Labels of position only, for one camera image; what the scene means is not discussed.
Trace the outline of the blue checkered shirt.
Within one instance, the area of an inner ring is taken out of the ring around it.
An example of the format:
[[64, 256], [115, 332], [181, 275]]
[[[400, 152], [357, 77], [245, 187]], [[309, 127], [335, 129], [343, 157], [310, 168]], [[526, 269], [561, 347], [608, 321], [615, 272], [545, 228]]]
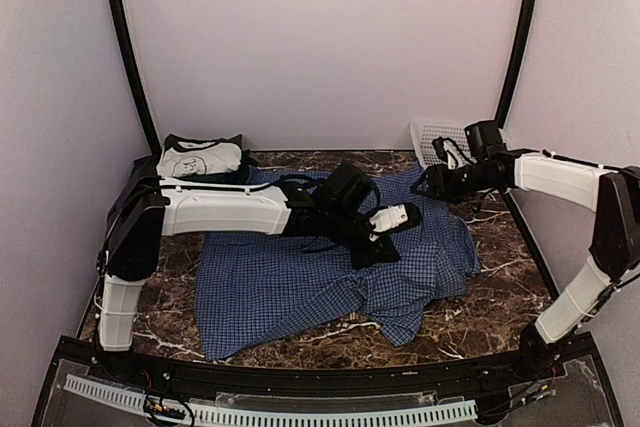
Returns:
[[385, 204], [411, 202], [422, 223], [394, 235], [396, 263], [355, 270], [330, 241], [249, 232], [207, 234], [198, 269], [196, 322], [204, 356], [227, 358], [359, 312], [395, 346], [414, 339], [424, 308], [462, 296], [481, 266], [466, 224], [440, 201], [411, 194], [419, 164], [376, 179]]

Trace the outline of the white and green raglan shirt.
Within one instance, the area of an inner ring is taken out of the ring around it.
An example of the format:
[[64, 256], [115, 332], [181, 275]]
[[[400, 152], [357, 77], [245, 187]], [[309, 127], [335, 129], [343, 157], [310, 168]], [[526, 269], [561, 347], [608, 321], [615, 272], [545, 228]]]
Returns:
[[242, 162], [241, 134], [197, 140], [170, 134], [165, 138], [156, 170], [161, 177], [184, 178], [231, 174]]

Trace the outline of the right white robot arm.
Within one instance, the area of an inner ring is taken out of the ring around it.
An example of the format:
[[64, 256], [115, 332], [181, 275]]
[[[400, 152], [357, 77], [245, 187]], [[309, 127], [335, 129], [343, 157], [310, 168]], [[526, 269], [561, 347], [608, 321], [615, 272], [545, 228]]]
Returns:
[[572, 335], [596, 317], [639, 264], [639, 170], [609, 167], [549, 151], [479, 148], [457, 167], [424, 170], [411, 187], [431, 199], [459, 203], [480, 191], [510, 190], [546, 247], [571, 240], [584, 248], [562, 275], [555, 300], [520, 335], [510, 371], [521, 381], [550, 373]]

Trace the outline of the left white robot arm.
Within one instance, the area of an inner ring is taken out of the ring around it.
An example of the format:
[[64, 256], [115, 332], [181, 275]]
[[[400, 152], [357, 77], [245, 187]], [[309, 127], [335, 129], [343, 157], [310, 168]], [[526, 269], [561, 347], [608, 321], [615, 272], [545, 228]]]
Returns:
[[103, 279], [96, 328], [101, 364], [120, 383], [141, 374], [129, 352], [141, 289], [155, 272], [160, 241], [192, 232], [251, 232], [326, 238], [346, 248], [354, 269], [399, 260], [392, 236], [420, 224], [411, 203], [360, 208], [379, 189], [343, 165], [326, 179], [284, 175], [258, 185], [219, 185], [149, 178], [128, 187], [110, 214], [98, 255]]

